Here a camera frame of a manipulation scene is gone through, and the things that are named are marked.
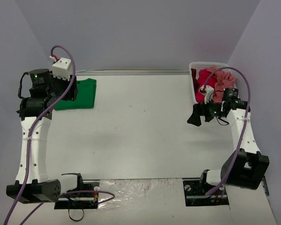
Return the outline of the green t shirt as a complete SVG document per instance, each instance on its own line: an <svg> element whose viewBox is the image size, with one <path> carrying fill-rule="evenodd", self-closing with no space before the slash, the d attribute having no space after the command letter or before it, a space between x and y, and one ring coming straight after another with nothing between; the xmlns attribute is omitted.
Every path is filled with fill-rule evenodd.
<svg viewBox="0 0 281 225"><path fill-rule="evenodd" d="M85 79L76 82L78 94L75 101L61 100L56 104L55 110L74 110L74 109L91 109L94 107L96 98L96 80Z"/></svg>

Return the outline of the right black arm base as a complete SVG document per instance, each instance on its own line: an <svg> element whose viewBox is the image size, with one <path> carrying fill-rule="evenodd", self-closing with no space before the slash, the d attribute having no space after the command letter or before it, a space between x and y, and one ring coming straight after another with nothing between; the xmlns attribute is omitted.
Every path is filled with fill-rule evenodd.
<svg viewBox="0 0 281 225"><path fill-rule="evenodd" d="M211 195L205 193L212 188L211 185L200 185L199 178L183 179L183 188L186 207L205 207L228 205L229 200L226 189L220 187Z"/></svg>

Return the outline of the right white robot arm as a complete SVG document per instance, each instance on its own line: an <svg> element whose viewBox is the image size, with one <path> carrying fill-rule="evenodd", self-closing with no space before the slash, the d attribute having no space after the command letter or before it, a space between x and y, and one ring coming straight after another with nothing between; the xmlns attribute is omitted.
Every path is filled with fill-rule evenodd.
<svg viewBox="0 0 281 225"><path fill-rule="evenodd" d="M269 157L261 153L251 127L251 109L246 101L239 99L238 89L223 90L221 103L212 100L215 90L211 86L201 87L204 100L193 105L188 123L201 126L201 118L210 122L216 118L226 119L230 126L234 152L219 170L206 169L198 182L199 190L208 194L231 185L255 190L260 185L269 167Z"/></svg>

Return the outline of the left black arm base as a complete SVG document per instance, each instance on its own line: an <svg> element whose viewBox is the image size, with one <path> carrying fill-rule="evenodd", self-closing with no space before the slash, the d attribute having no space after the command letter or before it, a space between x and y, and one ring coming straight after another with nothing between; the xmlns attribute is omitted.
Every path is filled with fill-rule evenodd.
<svg viewBox="0 0 281 225"><path fill-rule="evenodd" d="M55 210L86 210L98 208L99 181L84 180L80 173L61 175L61 195L54 205Z"/></svg>

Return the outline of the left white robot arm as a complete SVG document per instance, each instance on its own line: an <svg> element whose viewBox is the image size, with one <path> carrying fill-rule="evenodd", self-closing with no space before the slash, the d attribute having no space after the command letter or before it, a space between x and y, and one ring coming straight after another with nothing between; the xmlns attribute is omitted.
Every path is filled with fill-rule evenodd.
<svg viewBox="0 0 281 225"><path fill-rule="evenodd" d="M23 204L54 203L65 192L62 179L50 180L46 169L46 148L52 111L61 101L74 101L76 77L57 77L46 68L31 70L30 96L22 97L18 110L22 127L22 150L18 174L7 196Z"/></svg>

